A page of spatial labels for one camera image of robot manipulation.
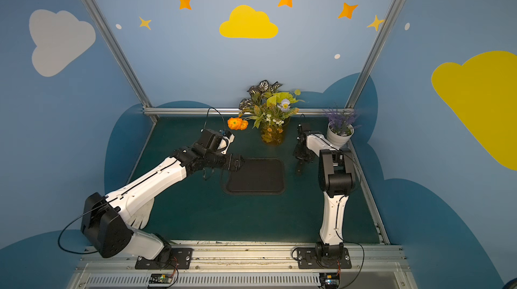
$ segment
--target orange flower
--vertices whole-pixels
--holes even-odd
[[[242,124],[240,125],[240,129],[241,130],[246,130],[247,127],[248,127],[248,121],[243,120]]]
[[[230,118],[228,120],[228,127],[230,130],[238,130],[242,124],[242,118]]]

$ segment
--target purple lavender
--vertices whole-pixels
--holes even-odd
[[[339,135],[340,137],[345,137],[352,133],[348,126],[352,125],[358,116],[356,111],[347,113],[345,109],[340,110],[338,108],[327,109],[325,111],[325,115],[328,118],[330,130],[333,131],[335,134]],[[352,125],[354,129],[360,126],[361,125]]]

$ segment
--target vent grille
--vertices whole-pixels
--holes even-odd
[[[313,273],[182,273],[178,286],[315,286],[320,285]]]
[[[145,288],[149,282],[147,273],[91,274],[86,282],[87,288]]]
[[[146,288],[147,273],[92,273],[85,288]],[[318,273],[180,273],[177,287],[319,286]]]

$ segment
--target metal frame bar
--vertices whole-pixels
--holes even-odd
[[[81,0],[86,7],[88,13],[92,17],[92,20],[96,24],[97,28],[100,31],[100,34],[106,41],[107,46],[110,48],[115,60],[117,60],[118,65],[122,69],[124,75],[126,75],[129,84],[133,88],[134,92],[137,94],[138,99],[142,103],[144,107],[152,107],[151,101],[147,97],[147,94],[144,91],[144,88],[140,84],[140,81],[137,78],[137,75],[133,71],[133,68],[129,64],[129,61],[126,58],[126,55],[122,51],[119,43],[117,42],[113,31],[111,30],[106,18],[102,14],[102,11],[95,0]],[[156,123],[157,116],[150,115],[153,123]]]
[[[144,107],[145,115],[173,115],[173,116],[205,116],[208,108],[194,107]],[[238,115],[239,109],[217,109],[222,115]],[[351,113],[352,109],[345,109],[345,112]],[[219,115],[216,111],[210,111],[209,115]],[[325,109],[300,109],[297,115],[305,116],[324,116]]]
[[[379,228],[380,235],[384,241],[384,244],[389,245],[390,241],[388,238],[388,233],[386,233],[386,229],[384,228],[384,223],[382,218],[380,217],[379,211],[377,209],[377,205],[375,204],[375,200],[373,199],[372,192],[370,191],[370,186],[368,186],[368,182],[366,181],[365,173],[362,170],[361,163],[359,162],[359,157],[355,151],[354,145],[352,144],[352,140],[348,141],[348,147],[352,152],[352,156],[357,163],[357,167],[359,169],[359,174],[361,178],[361,189],[363,194],[365,195],[366,204],[368,205],[368,209],[370,210],[370,215],[372,216],[373,222],[375,226]]]
[[[297,261],[291,257],[295,247],[314,247],[313,243],[293,242],[224,242],[224,241],[174,241],[173,247],[193,249],[188,270],[180,270],[180,277],[196,274],[219,275],[226,273],[286,273],[299,276],[306,273],[336,272],[336,269],[307,269],[296,267]],[[347,244],[352,261],[352,269],[342,269],[342,273],[356,273],[362,261],[362,249],[359,245]],[[363,245],[365,262],[362,273],[392,272],[400,288],[416,289],[410,266],[401,246],[397,245]],[[117,254],[104,259],[98,253],[81,257],[68,289],[81,288],[90,276],[102,274],[127,274],[136,276],[156,273],[155,270],[135,270],[136,256]]]
[[[395,24],[395,21],[397,20],[397,17],[399,16],[405,1],[406,0],[391,1],[388,12],[384,17],[384,23],[380,27],[380,30],[375,37],[375,41],[373,42],[370,53],[368,54],[368,58],[366,58],[365,65],[362,67],[361,73],[359,73],[359,77],[357,78],[348,101],[346,102],[346,108],[354,108],[357,100],[359,99],[359,95],[361,94],[362,89],[365,87],[366,81],[372,72],[373,66],[375,66],[375,63],[377,62],[379,54],[383,49],[386,40],[388,39],[391,29],[393,28],[393,25]]]
[[[149,134],[147,135],[147,138],[145,140],[144,146],[142,147],[142,150],[140,151],[140,155],[138,156],[138,159],[137,159],[136,163],[134,164],[133,170],[131,171],[131,174],[129,175],[129,178],[126,181],[126,184],[131,182],[131,178],[133,177],[134,171],[137,169],[137,165],[140,162],[140,159],[142,158],[142,154],[144,154],[144,150],[147,147],[147,143],[149,142],[149,139],[151,138],[152,131],[155,130],[156,123],[157,122],[155,122],[155,121],[152,122],[151,131],[149,131]]]

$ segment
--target potted plant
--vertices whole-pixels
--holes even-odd
[[[285,127],[289,118],[299,111],[291,105],[302,101],[295,98],[300,95],[299,89],[293,93],[278,92],[280,86],[278,82],[269,84],[267,80],[262,80],[257,86],[251,86],[248,89],[251,98],[241,100],[239,117],[228,120],[229,128],[244,130],[248,126],[247,121],[254,120],[253,127],[260,129],[264,143],[280,145],[284,141]],[[241,118],[243,114],[251,114],[251,116]]]
[[[327,140],[337,147],[345,145],[359,126],[352,126],[357,119],[356,111],[346,112],[345,109],[327,109],[325,114],[328,118]]]

